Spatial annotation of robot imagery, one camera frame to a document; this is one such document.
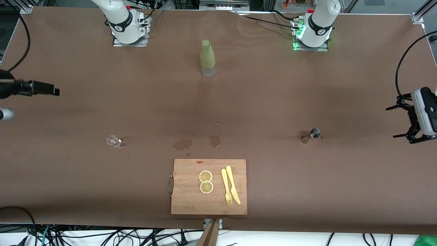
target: green bottle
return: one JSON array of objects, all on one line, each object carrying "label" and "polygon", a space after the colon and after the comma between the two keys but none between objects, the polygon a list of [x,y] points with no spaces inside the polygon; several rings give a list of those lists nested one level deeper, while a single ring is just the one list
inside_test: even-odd
[{"label": "green bottle", "polygon": [[437,236],[419,236],[413,246],[437,246]]},{"label": "green bottle", "polygon": [[202,74],[205,77],[212,77],[215,74],[215,56],[211,47],[211,41],[202,41],[202,50],[200,51],[200,65]]}]

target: cutting board handle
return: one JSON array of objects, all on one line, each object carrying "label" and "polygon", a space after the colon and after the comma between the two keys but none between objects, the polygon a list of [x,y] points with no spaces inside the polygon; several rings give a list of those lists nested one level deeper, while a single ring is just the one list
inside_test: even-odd
[{"label": "cutting board handle", "polygon": [[170,195],[170,197],[172,197],[173,196],[173,188],[174,187],[172,187],[172,188],[170,188],[170,184],[171,184],[171,181],[173,180],[173,173],[171,173],[171,176],[170,176],[170,178],[168,179],[168,194]]}]

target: lemon slice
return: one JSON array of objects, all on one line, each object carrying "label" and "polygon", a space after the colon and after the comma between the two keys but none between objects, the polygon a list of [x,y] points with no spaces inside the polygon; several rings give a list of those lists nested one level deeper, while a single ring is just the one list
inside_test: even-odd
[{"label": "lemon slice", "polygon": [[212,173],[208,170],[204,170],[200,172],[199,174],[200,181],[211,181],[212,180]]},{"label": "lemon slice", "polygon": [[203,181],[200,184],[200,191],[203,194],[209,194],[211,193],[212,189],[214,189],[214,185],[210,181]]}]

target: water spill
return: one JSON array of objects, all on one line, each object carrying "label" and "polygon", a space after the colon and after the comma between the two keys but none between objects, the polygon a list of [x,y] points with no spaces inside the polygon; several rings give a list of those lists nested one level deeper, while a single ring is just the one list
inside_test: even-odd
[{"label": "water spill", "polygon": [[186,150],[193,147],[193,140],[188,138],[181,138],[178,142],[173,144],[173,150]]},{"label": "water spill", "polygon": [[221,123],[220,121],[217,121],[217,122],[215,123],[214,129],[220,130],[220,125],[221,125],[221,124],[222,124],[222,123]]},{"label": "water spill", "polygon": [[213,148],[217,148],[218,146],[220,146],[220,136],[216,136],[216,135],[211,135],[209,136],[209,143],[211,145],[211,147]]},{"label": "water spill", "polygon": [[325,136],[323,136],[323,135],[320,136],[320,139],[322,140],[323,147],[326,148],[325,141],[324,141],[325,140]]}]

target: wooden stand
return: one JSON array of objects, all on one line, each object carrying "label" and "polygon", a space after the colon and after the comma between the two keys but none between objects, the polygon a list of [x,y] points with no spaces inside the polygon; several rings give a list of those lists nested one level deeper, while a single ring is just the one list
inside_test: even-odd
[{"label": "wooden stand", "polygon": [[220,219],[212,219],[202,236],[197,242],[196,246],[215,246],[217,245],[217,238],[219,236]]}]

